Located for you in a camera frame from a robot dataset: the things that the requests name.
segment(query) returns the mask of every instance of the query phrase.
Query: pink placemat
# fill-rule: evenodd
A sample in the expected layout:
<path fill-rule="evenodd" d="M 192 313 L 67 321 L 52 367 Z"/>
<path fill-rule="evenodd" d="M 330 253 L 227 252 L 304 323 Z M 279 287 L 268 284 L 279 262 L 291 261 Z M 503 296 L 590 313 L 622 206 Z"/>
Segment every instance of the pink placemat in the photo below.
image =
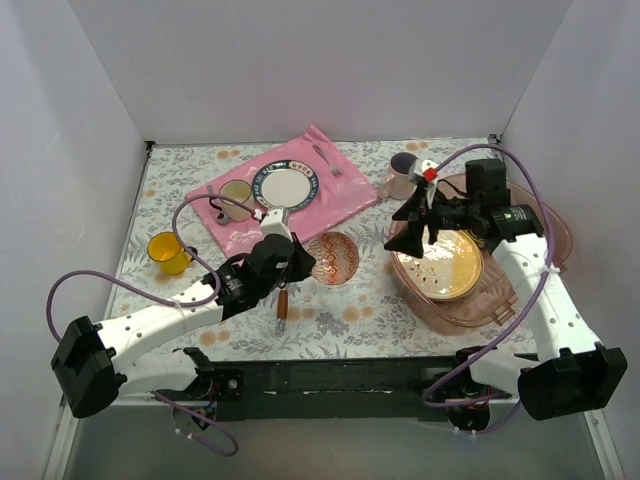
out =
<path fill-rule="evenodd" d="M 342 171 L 333 176 L 327 163 L 313 149 L 319 146 L 329 161 Z M 229 180 L 240 179 L 251 184 L 255 174 L 265 165 L 278 160 L 298 160 L 309 165 L 318 176 L 319 191 L 311 204 L 289 217 L 289 228 L 302 243 L 343 222 L 364 210 L 377 200 L 375 189 L 367 178 L 317 127 L 310 127 L 304 135 L 282 144 L 273 150 L 244 162 L 224 175 L 202 185 L 187 194 L 187 198 L 207 193 L 207 185 L 215 192 Z M 258 223 L 254 220 L 229 222 L 226 226 L 215 221 L 217 212 L 206 199 L 191 204 L 205 226 L 211 231 L 227 257 L 250 252 L 262 239 Z"/>

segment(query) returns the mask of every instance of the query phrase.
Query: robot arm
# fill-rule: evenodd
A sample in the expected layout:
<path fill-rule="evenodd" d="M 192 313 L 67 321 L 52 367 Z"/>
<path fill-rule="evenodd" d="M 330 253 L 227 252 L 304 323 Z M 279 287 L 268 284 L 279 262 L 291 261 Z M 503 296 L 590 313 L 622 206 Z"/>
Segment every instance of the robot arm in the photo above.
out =
<path fill-rule="evenodd" d="M 393 216 L 407 224 L 387 242 L 387 250 L 421 258 L 425 227 L 430 244 L 439 230 L 464 229 L 485 241 L 518 298 L 531 298 L 540 274 L 549 275 L 526 317 L 538 362 L 491 350 L 469 366 L 471 380 L 519 396 L 538 420 L 603 408 L 627 368 L 624 354 L 602 345 L 571 301 L 557 269 L 545 265 L 542 225 L 529 205 L 511 205 L 504 164 L 498 159 L 467 162 L 462 199 L 446 198 L 437 190 L 433 167 L 428 161 L 414 164 L 410 178 L 417 183 L 416 191 Z"/>
<path fill-rule="evenodd" d="M 87 317 L 71 322 L 51 366 L 74 416 L 91 416 L 118 396 L 132 393 L 167 389 L 199 398 L 209 391 L 211 365 L 199 349 L 155 358 L 142 355 L 196 328 L 254 308 L 279 285 L 309 277 L 315 259 L 289 231 L 287 217 L 283 208 L 267 213 L 260 224 L 264 239 L 251 253 L 231 257 L 217 269 L 220 290 L 209 303 L 180 307 L 211 295 L 216 285 L 211 274 L 172 297 L 175 308 L 153 305 L 101 323 L 92 324 Z"/>

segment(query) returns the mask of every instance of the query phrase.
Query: tabletop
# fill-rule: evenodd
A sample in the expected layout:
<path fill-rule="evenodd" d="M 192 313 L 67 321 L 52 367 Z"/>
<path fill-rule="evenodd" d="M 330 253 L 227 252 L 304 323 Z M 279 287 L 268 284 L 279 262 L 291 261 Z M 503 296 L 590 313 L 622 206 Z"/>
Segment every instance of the tabletop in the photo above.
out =
<path fill-rule="evenodd" d="M 451 153 L 485 138 L 425 138 L 406 141 L 337 142 L 374 187 L 386 174 L 389 159 L 402 151 L 442 162 Z M 125 246 L 118 278 L 143 290 L 170 297 L 206 273 L 193 263 L 178 276 L 160 272 L 147 256 L 149 240 L 171 230 L 171 216 L 187 192 L 277 144 L 167 146 L 153 148 L 143 178 L 131 233 Z M 445 169 L 464 171 L 464 162 L 488 157 L 479 150 L 465 154 Z M 464 335 L 443 336 L 427 327 L 405 305 L 393 285 L 392 264 L 383 241 L 391 215 L 402 204 L 383 200 L 356 214 L 333 231 L 351 237 L 358 246 L 360 266 L 354 277 L 338 286 L 309 278 L 289 285 L 289 314 L 285 333 L 276 327 L 277 291 L 258 307 L 219 325 L 194 330 L 147 355 L 187 346 L 199 347 L 211 360 L 299 360 L 308 358 L 387 358 L 451 355 L 457 350 L 484 345 L 503 327 L 489 324 Z M 195 212 L 187 207 L 178 221 L 182 237 L 200 256 L 217 268 L 225 256 Z M 116 318 L 150 304 L 145 298 L 114 287 L 108 317 Z M 531 329 L 525 321 L 501 348 L 516 353 L 535 352 Z"/>

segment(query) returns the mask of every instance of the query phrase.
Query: blue-rimmed plate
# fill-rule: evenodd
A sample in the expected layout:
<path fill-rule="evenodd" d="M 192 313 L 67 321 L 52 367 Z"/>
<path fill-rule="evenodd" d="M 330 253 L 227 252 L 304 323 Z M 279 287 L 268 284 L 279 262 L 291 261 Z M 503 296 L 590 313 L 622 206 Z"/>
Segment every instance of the blue-rimmed plate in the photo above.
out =
<path fill-rule="evenodd" d="M 265 165 L 251 183 L 253 198 L 265 208 L 287 207 L 297 212 L 308 206 L 318 194 L 318 176 L 297 160 L 278 160 Z"/>

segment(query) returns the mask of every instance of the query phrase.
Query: pink mug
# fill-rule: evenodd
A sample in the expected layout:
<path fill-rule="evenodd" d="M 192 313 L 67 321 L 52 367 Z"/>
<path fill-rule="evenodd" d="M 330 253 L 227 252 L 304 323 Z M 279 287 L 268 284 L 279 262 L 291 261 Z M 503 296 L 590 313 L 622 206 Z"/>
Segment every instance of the pink mug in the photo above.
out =
<path fill-rule="evenodd" d="M 394 200 L 408 199 L 416 186 L 409 181 L 411 165 L 418 159 L 415 155 L 402 152 L 396 153 L 389 162 L 389 172 L 378 184 L 378 197 Z"/>

